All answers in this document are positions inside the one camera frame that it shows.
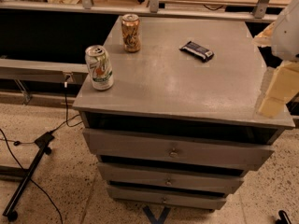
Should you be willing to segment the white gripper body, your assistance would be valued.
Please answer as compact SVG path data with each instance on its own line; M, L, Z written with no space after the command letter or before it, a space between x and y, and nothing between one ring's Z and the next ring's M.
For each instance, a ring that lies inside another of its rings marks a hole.
M273 28L271 50L281 60L299 61L299 0L291 0L279 13Z

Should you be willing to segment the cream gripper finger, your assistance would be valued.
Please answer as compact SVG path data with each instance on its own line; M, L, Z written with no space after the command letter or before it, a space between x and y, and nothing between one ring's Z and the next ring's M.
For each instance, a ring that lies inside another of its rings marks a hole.
M274 31L275 22L273 21L265 27L260 33L253 37L253 44L258 47L270 47L272 44L272 35Z
M299 62L283 61L271 77L258 113L273 118L299 92Z

